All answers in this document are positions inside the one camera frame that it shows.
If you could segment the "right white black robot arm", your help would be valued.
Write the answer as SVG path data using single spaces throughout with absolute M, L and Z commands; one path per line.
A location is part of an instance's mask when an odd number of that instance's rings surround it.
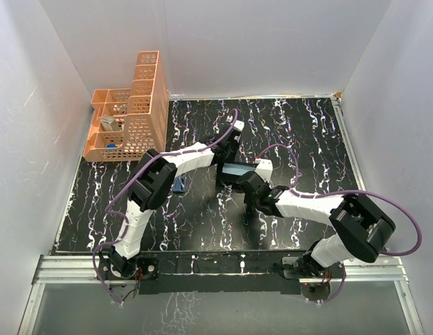
M 319 277 L 330 266 L 351 258 L 373 263 L 396 229 L 392 219 L 365 194 L 298 194 L 286 186 L 272 188 L 255 172 L 243 174 L 237 184 L 245 200 L 265 215 L 302 218 L 335 230 L 284 267 L 289 271 Z

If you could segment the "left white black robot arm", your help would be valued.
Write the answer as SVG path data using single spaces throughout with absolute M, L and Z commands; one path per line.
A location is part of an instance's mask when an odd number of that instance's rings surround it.
M 199 168 L 208 168 L 235 159 L 241 130 L 233 128 L 221 139 L 197 142 L 177 151 L 147 151 L 129 179 L 126 190 L 126 213 L 117 242 L 108 249 L 109 268 L 122 278 L 132 277 L 137 270 L 135 256 L 150 217 L 167 199 L 176 177 Z

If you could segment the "light blue cleaning cloth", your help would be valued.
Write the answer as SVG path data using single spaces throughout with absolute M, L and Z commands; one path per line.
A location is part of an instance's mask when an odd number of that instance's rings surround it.
M 242 176 L 243 174 L 254 171 L 255 169 L 256 169 L 255 166 L 250 166 L 250 165 L 224 164 L 222 167 L 222 172 L 224 174 Z

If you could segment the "black sunglasses case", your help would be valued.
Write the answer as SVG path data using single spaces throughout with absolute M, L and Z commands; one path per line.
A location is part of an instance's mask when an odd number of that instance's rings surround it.
M 216 167 L 215 188 L 223 190 L 225 187 L 231 187 L 236 193 L 241 193 L 242 189 L 237 180 L 245 173 L 254 171 L 258 165 L 255 163 L 220 163 Z

